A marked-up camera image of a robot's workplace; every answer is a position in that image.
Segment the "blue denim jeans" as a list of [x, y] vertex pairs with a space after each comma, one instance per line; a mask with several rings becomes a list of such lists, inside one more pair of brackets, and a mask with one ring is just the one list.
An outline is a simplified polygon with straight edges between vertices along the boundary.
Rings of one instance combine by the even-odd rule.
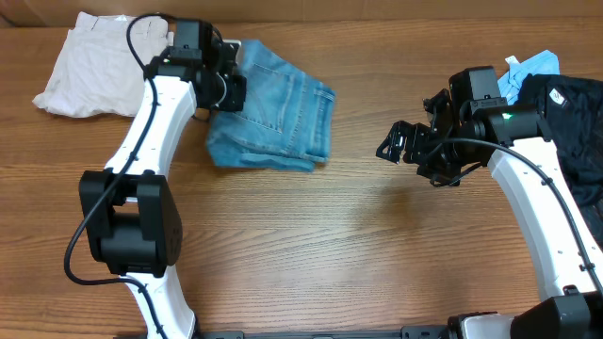
[[220, 168], [311, 172], [331, 156], [336, 93], [272, 52], [242, 42], [247, 79], [243, 109], [218, 113], [206, 149]]

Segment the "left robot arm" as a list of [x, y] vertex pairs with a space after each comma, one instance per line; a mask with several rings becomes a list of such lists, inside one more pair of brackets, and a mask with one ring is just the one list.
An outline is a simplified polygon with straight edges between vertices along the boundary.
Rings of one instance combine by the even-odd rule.
[[199, 338], [198, 317], [187, 305], [176, 271], [183, 224], [168, 184], [171, 162], [186, 125], [198, 109], [237, 112], [246, 99], [238, 66], [239, 40], [226, 40], [211, 23], [176, 20], [174, 41], [145, 62], [144, 94], [122, 145], [104, 169], [79, 182], [84, 218], [64, 255], [67, 277], [75, 245], [84, 235], [110, 277], [98, 285], [125, 284], [145, 321], [147, 338]]

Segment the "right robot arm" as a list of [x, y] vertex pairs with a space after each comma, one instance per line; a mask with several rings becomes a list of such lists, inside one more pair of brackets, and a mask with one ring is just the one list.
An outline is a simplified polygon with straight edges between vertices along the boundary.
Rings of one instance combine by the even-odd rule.
[[434, 187], [489, 169], [529, 248], [540, 301], [520, 315], [456, 315], [442, 338], [599, 338], [602, 251], [564, 181], [544, 113], [509, 105], [493, 67], [467, 68], [423, 102], [426, 124], [397, 122], [378, 155], [415, 164]]

